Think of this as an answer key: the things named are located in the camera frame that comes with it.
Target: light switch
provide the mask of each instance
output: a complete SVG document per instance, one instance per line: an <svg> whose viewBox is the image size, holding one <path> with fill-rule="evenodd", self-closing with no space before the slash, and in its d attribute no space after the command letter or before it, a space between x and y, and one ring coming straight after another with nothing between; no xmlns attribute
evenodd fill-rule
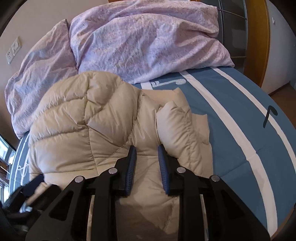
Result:
<svg viewBox="0 0 296 241"><path fill-rule="evenodd" d="M20 39L19 37L16 38L16 40L13 42L13 44L11 45L11 49L12 49L12 53L15 56L17 54L17 52L19 51L19 49L21 48L21 44L20 44Z"/></svg>

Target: wall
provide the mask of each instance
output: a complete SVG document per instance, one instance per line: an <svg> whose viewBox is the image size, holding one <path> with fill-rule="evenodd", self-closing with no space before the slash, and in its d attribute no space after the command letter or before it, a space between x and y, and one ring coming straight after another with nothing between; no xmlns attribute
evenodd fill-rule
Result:
<svg viewBox="0 0 296 241"><path fill-rule="evenodd" d="M270 20L270 50L262 89L271 93L296 81L296 37L278 9L267 0Z"/></svg>
<svg viewBox="0 0 296 241"><path fill-rule="evenodd" d="M28 51L56 23L65 18L70 21L87 9L105 3L108 0L28 0L7 25L0 37L0 133L13 146L17 146L18 139L5 103L4 89L8 79L19 70ZM18 36L22 48L9 65L5 54Z"/></svg>

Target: white stripe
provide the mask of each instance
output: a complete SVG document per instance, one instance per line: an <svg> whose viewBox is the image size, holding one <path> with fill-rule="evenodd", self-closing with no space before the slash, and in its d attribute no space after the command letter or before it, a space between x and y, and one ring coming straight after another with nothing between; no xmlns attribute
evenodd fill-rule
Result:
<svg viewBox="0 0 296 241"><path fill-rule="evenodd" d="M18 151L19 151L20 146L23 146L23 145L22 145L22 142L24 142L24 141L25 141L24 138L22 138L22 139L20 140L20 143L19 143L19 145L18 145L18 147L17 147L17 150L16 150L16 152L15 152L15 157L14 157L14 160L13 160L13 164L12 164L12 167L11 167L11 173L10 173L10 177L9 177L10 180L12 179L11 174L12 174L12 172L13 172L13 168L14 168L15 163L16 163L17 153L18 153Z"/></svg>
<svg viewBox="0 0 296 241"><path fill-rule="evenodd" d="M213 110L217 113L218 117L222 120L226 128L229 130L237 144L242 149L247 161L250 163L254 176L257 180L264 208L266 211L267 230L272 236L277 230L277 212L274 200L274 193L272 191L268 176L250 141L244 135L234 119L225 110L225 108L217 101L217 99L192 75L187 71L182 71L180 74L187 79L187 81L205 98Z"/></svg>
<svg viewBox="0 0 296 241"><path fill-rule="evenodd" d="M153 90L150 82L141 83L141 87L143 90Z"/></svg>
<svg viewBox="0 0 296 241"><path fill-rule="evenodd" d="M29 135L30 135L30 134L27 135L26 140L25 140L25 142L24 142L24 144L23 144L22 150L21 150L21 152L20 152L20 157L19 157L19 159L18 159L18 161L17 161L17 167L18 167L19 164L20 164L20 159L22 158L22 152L23 152L24 147L25 147L25 145L26 145L26 143L27 143L27 140L28 140ZM15 170L15 178L14 178L14 183L13 183L13 190L15 190L15 179L16 179L16 177L17 177L17 168L16 168L16 170Z"/></svg>
<svg viewBox="0 0 296 241"><path fill-rule="evenodd" d="M21 180L20 180L21 185L23 185L24 177L26 176L27 171L28 171L28 158L29 158L29 150L28 150L28 153L27 153L27 156L26 156L25 163L24 163L23 167L21 168Z"/></svg>
<svg viewBox="0 0 296 241"><path fill-rule="evenodd" d="M233 79L231 76L229 76L228 74L226 74L222 70L220 70L218 68L212 68L212 69L215 70L220 75L222 75L224 78L228 79L246 97L248 97L250 99L250 101L252 101L254 103L254 105L262 112L262 114L264 116L266 116L267 110L264 108L264 106L249 91L247 91L241 84L239 84L235 79ZM269 120L270 124L273 126L273 128L276 130L276 132L279 135L279 137L281 138L283 144L285 145L287 152L288 152L288 154L291 158L291 161L293 163L295 172L296 172L296 156L295 156L295 153L291 147L291 144L289 143L285 133L283 132L283 130L281 129L279 124L275 121L275 119L272 117L272 115L269 115L268 120Z"/></svg>

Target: down jacket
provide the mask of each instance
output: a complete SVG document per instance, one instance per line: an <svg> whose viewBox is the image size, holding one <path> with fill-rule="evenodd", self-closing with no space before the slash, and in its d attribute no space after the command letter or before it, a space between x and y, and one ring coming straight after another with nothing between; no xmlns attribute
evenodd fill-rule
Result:
<svg viewBox="0 0 296 241"><path fill-rule="evenodd" d="M179 88L140 90L107 72L55 83L30 130L30 175L65 188L91 178L137 149L131 195L116 203L118 240L177 240L179 199L166 196L157 147L195 174L213 174L206 115L191 113Z"/></svg>

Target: black marker line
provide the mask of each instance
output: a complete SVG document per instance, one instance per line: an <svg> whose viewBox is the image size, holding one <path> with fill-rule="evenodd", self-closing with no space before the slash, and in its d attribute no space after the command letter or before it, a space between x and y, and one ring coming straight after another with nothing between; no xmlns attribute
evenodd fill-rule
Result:
<svg viewBox="0 0 296 241"><path fill-rule="evenodd" d="M263 122L263 128L266 127L266 124L267 124L267 121L268 121L268 117L269 117L269 113L270 111L275 115L277 116L278 115L278 112L276 111L276 109L273 107L273 106L268 106L268 109L267 109L267 114L266 114L266 117L265 117L265 120Z"/></svg>

